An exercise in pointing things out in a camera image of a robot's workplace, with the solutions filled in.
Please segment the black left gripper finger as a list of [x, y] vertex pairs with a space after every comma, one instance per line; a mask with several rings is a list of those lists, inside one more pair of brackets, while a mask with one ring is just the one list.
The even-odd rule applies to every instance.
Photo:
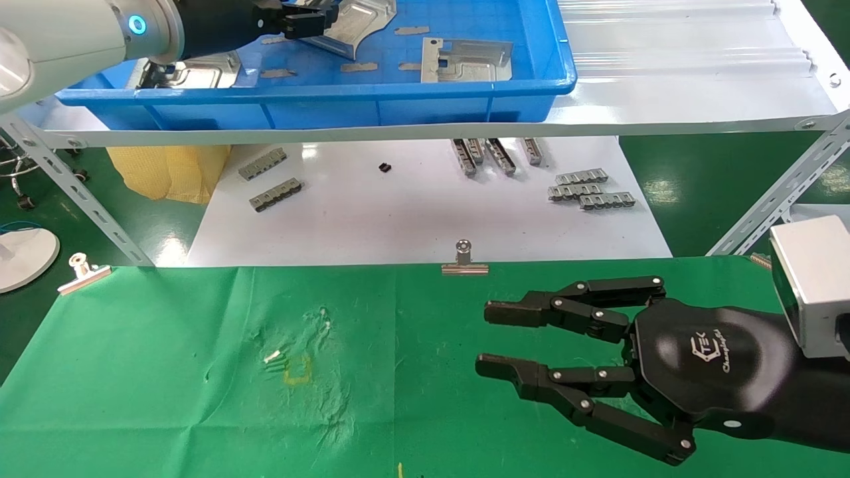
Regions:
[[256, 1], [256, 9], [283, 13], [338, 13], [339, 1]]
[[285, 37], [320, 37], [334, 23], [334, 17], [323, 13], [298, 13], [279, 19], [280, 32]]

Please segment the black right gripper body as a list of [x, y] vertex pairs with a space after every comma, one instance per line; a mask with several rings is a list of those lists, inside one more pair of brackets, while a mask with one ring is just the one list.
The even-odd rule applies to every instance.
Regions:
[[780, 437], [782, 387], [801, 356], [780, 315], [668, 297], [635, 315], [632, 346], [653, 417], [734, 438]]

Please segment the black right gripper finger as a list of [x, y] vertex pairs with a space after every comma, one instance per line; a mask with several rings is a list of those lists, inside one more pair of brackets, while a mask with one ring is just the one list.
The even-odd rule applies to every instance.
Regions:
[[519, 399], [552, 406], [574, 426], [667, 465], [682, 465], [697, 450], [691, 424], [662, 426], [601, 402], [637, 390], [631, 367], [552, 368], [537, 361], [480, 354], [475, 371], [512, 384]]
[[489, 301], [486, 323], [516, 327], [558, 327], [610, 344], [630, 329], [622, 307], [649, 306], [667, 296], [659, 276], [588, 279], [558, 291], [528, 291], [519, 301]]

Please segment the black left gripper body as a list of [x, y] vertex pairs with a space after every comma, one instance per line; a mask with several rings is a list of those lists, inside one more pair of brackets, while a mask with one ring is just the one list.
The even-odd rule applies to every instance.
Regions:
[[179, 60], [230, 52], [268, 33], [282, 1], [179, 1], [183, 48]]

